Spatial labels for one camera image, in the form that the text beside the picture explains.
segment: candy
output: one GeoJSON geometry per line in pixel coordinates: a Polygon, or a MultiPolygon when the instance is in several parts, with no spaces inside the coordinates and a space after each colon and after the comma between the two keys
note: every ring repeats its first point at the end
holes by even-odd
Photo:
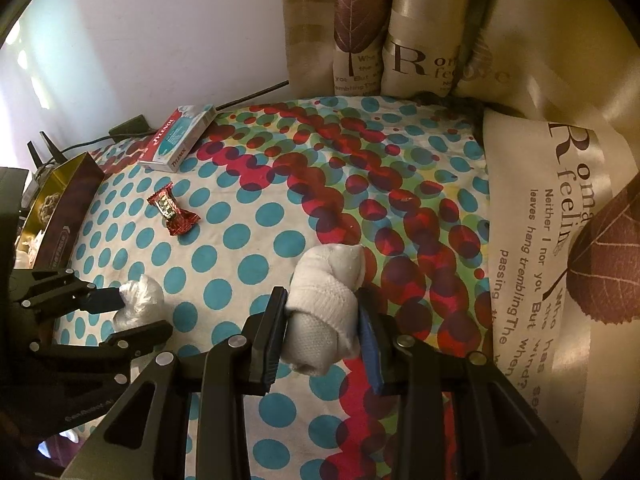
{"type": "Polygon", "coordinates": [[[177,236],[188,232],[197,224],[200,217],[196,213],[178,207],[171,192],[173,186],[174,183],[169,182],[146,200],[160,210],[160,213],[166,219],[166,227],[169,229],[169,234],[177,236]]]}

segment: bed sheet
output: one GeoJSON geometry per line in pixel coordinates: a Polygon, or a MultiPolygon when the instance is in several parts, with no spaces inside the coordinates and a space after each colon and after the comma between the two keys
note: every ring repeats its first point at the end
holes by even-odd
{"type": "MultiPolygon", "coordinates": [[[[109,176],[71,266],[100,287],[155,278],[175,327],[167,349],[190,355],[239,333],[274,286],[289,284],[303,251],[335,242],[364,246],[366,285],[403,332],[456,355],[491,353],[488,179],[464,117],[387,97],[251,106],[218,114],[176,174],[132,165],[145,142],[94,153],[109,176]],[[146,203],[170,180],[181,206],[202,217],[175,238],[146,203]]],[[[96,345],[112,316],[68,314],[56,342],[96,345]]],[[[271,393],[245,399],[252,478],[384,478],[396,404],[372,393],[359,359],[318,378],[280,364],[271,393]]],[[[187,477],[197,417],[194,396],[187,477]]]]}

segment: white wall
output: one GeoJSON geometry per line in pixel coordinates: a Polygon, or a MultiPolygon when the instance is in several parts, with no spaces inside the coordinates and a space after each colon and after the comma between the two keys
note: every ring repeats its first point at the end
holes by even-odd
{"type": "Polygon", "coordinates": [[[32,168],[28,140],[48,158],[39,130],[65,148],[141,113],[158,127],[179,105],[287,78],[282,0],[33,0],[19,23],[0,50],[0,166],[32,168]]]}

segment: red wrapper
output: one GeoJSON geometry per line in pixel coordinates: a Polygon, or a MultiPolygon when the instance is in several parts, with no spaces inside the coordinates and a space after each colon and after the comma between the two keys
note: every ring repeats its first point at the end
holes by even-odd
{"type": "Polygon", "coordinates": [[[188,232],[200,221],[200,217],[196,213],[178,207],[171,192],[173,186],[174,183],[169,182],[146,200],[160,210],[160,213],[166,219],[166,228],[169,229],[169,234],[177,236],[188,232]]]}

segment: rolled white cloth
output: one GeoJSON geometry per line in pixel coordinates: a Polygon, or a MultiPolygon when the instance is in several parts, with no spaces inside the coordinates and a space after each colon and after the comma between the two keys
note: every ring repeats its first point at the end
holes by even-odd
{"type": "Polygon", "coordinates": [[[281,358],[301,374],[320,376],[360,352],[356,334],[364,280],[362,246],[327,244],[302,255],[293,273],[281,358]]]}

